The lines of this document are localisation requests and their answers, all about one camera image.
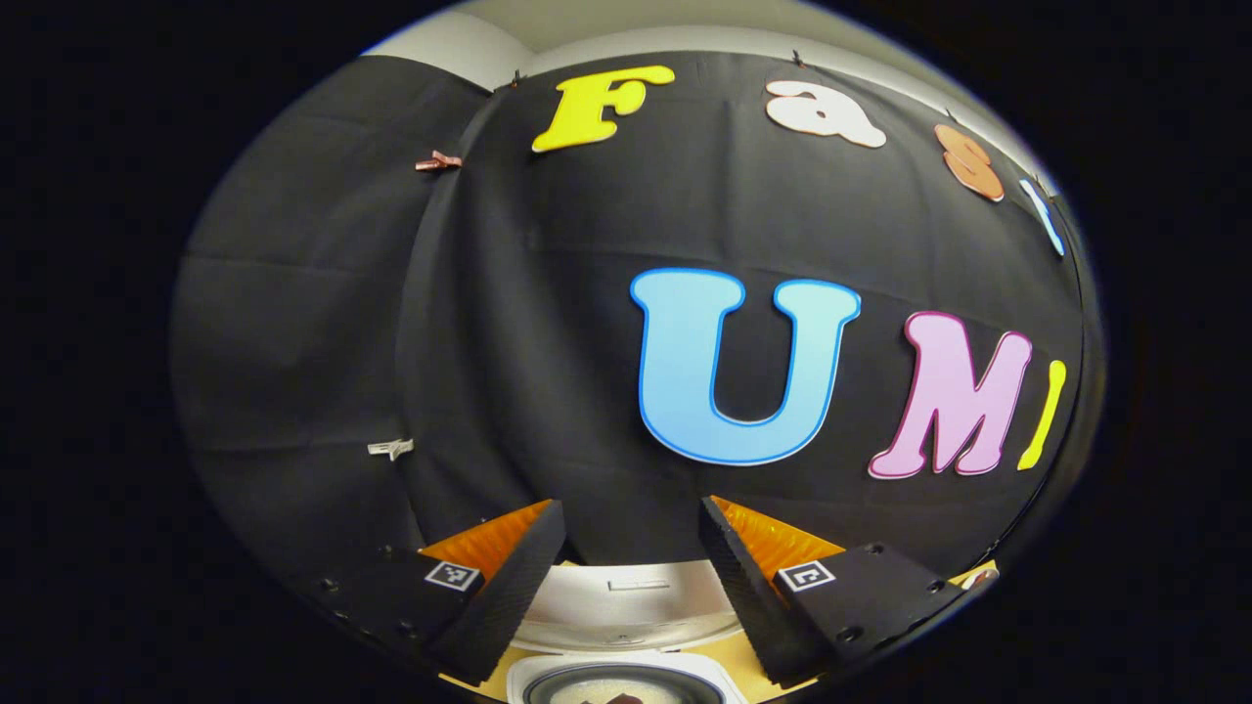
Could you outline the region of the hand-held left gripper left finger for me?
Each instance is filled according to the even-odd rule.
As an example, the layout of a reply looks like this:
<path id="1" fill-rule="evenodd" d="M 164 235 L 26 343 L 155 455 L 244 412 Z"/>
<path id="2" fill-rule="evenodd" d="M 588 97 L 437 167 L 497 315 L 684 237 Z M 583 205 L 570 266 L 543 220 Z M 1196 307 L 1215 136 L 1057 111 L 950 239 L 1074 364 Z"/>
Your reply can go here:
<path id="1" fill-rule="evenodd" d="M 545 500 L 419 550 L 313 576 L 313 603 L 407 666 L 488 681 L 566 541 L 563 506 Z"/>

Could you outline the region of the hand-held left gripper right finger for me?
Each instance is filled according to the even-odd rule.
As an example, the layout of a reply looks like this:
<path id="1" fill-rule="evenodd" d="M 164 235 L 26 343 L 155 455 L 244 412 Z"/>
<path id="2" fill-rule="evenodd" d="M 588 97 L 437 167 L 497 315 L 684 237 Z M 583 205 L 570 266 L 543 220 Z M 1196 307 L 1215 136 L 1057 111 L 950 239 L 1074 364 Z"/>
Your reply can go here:
<path id="1" fill-rule="evenodd" d="M 769 681 L 848 681 L 979 600 L 999 571 L 954 577 L 880 541 L 838 547 L 716 496 L 700 542 Z"/>

